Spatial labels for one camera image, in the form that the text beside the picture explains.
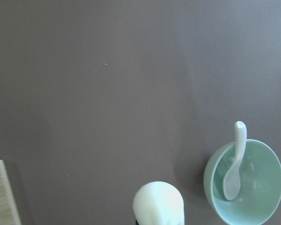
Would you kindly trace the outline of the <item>white ceramic spoon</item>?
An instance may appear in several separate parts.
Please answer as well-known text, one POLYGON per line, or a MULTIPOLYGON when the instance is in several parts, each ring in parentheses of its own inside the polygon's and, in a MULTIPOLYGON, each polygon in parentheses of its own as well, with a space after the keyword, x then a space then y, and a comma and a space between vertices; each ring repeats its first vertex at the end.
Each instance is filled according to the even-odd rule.
POLYGON ((235 131, 235 155, 234 161, 232 162, 230 168, 226 172, 223 181, 223 193, 227 200, 234 200, 241 188, 241 180, 240 180, 240 165, 242 163, 246 141, 247 141, 247 128, 246 125, 242 121, 237 121, 234 124, 235 131))

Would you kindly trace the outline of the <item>light green bowl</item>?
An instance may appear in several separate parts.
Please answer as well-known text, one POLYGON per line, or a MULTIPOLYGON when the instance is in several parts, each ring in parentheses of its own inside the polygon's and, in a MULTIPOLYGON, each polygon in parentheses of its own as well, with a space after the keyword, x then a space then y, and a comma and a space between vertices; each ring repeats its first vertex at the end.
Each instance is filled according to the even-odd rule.
POLYGON ((261 225, 281 201, 281 163, 265 143, 249 139, 240 166, 241 189, 234 200, 223 194, 222 181, 231 166, 235 143, 222 146, 208 160, 204 171, 205 196, 212 209, 228 225, 261 225))

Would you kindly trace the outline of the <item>wooden cutting board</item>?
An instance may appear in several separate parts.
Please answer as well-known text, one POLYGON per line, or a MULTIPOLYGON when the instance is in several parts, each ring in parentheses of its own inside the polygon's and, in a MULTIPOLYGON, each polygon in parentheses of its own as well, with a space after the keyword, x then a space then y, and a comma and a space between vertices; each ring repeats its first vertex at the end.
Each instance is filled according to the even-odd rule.
POLYGON ((5 164, 3 160, 0 160, 0 225, 20 225, 21 223, 5 164))

